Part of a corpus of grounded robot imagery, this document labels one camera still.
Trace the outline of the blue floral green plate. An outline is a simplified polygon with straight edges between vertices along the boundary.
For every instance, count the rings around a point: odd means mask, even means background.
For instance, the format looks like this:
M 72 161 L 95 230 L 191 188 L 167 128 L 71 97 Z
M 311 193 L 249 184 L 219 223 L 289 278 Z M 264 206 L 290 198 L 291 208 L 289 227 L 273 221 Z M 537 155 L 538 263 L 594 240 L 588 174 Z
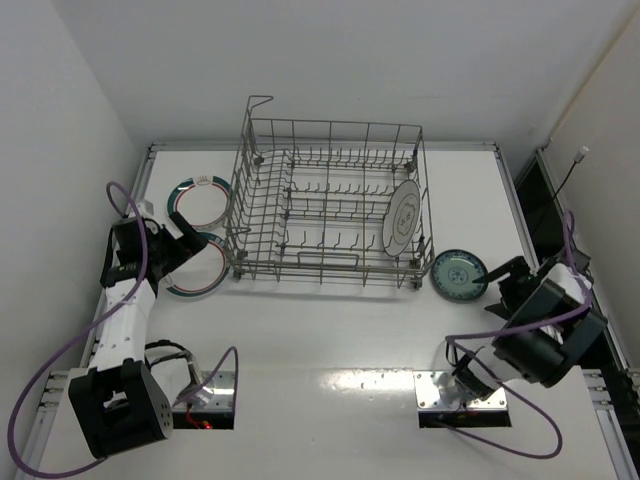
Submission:
M 488 284 L 483 277 L 488 270 L 476 255 L 461 249 L 440 253 L 430 271 L 431 283 L 445 299 L 472 302 L 481 298 Z

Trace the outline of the teal red rimmed plate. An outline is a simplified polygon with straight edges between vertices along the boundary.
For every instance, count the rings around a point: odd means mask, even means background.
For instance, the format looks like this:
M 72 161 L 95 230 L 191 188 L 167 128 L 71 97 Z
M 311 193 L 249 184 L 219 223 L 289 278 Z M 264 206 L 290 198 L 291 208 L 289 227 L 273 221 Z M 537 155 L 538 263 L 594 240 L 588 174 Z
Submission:
M 201 234 L 208 240 L 208 245 L 180 266 L 187 271 L 184 283 L 179 288 L 165 288 L 174 296 L 183 299 L 204 297 L 216 290 L 229 274 L 224 239 L 213 233 Z
M 231 193 L 229 182 L 219 176 L 190 177 L 169 194 L 167 213 L 179 213 L 195 230 L 210 232 L 223 224 Z

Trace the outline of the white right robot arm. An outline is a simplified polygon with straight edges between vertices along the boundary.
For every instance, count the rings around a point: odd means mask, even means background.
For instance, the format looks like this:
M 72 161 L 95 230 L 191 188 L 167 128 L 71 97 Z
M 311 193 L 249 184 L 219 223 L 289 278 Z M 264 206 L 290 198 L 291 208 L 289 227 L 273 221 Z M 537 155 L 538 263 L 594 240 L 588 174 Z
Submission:
M 514 257 L 478 281 L 498 282 L 500 302 L 485 310 L 506 324 L 476 358 L 466 354 L 453 368 L 450 385 L 465 402 L 485 400 L 516 379 L 556 385 L 606 329 L 606 317 L 592 306 L 593 278 L 563 259 L 532 272 L 524 257 Z

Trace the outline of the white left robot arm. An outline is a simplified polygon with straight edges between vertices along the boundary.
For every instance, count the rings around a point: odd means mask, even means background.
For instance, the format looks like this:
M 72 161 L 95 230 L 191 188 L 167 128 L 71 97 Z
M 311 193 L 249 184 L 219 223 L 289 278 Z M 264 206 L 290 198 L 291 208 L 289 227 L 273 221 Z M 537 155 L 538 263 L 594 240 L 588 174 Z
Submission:
M 157 380 L 145 361 L 149 314 L 160 281 L 202 251 L 207 241 L 178 212 L 180 237 L 156 221 L 130 217 L 112 227 L 100 277 L 108 319 L 86 374 L 69 384 L 69 399 L 91 454 L 106 459 L 170 437 L 171 405 L 182 387 Z

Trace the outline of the white plate with dark outline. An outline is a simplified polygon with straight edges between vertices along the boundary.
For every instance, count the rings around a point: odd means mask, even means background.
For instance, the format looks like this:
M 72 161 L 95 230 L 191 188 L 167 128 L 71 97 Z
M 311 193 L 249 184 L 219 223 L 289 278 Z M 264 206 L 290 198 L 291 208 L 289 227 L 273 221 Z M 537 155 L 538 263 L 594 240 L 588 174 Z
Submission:
M 421 215 L 421 197 L 414 180 L 402 182 L 394 191 L 383 217 L 382 245 L 390 257 L 398 257 L 409 245 Z

